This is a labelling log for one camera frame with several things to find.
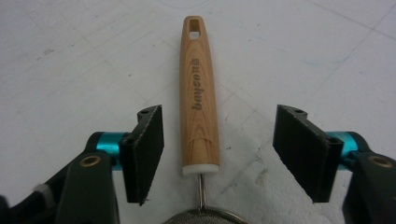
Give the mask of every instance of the mesh strainer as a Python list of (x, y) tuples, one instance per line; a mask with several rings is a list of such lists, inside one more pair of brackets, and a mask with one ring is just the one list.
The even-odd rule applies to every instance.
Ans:
[(165, 224), (248, 224), (241, 217), (206, 206), (204, 174), (219, 171), (215, 87), (204, 21), (184, 20), (180, 48), (180, 140), (183, 175), (198, 175), (200, 206)]

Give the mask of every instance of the wood grain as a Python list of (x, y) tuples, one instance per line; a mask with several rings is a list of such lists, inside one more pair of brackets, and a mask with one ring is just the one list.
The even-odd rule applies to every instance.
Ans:
[[(199, 34), (190, 38), (191, 32)], [(219, 165), (216, 94), (205, 24), (184, 20), (180, 47), (180, 138), (183, 166)]]

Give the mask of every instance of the handle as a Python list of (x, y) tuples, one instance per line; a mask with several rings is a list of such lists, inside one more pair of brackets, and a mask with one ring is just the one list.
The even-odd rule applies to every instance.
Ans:
[(216, 94), (204, 20), (184, 20), (180, 47), (180, 141), (183, 175), (219, 171)]

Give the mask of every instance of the metal rod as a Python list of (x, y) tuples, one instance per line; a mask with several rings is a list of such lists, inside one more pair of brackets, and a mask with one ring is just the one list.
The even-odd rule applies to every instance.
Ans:
[(199, 211), (206, 210), (206, 194), (205, 194), (205, 175), (198, 175), (199, 182)]

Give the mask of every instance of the metal mesh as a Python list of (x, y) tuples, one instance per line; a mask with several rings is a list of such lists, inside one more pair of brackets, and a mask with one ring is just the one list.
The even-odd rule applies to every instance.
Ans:
[(233, 221), (222, 214), (214, 212), (199, 212), (187, 211), (180, 213), (163, 224), (240, 224), (241, 222)]

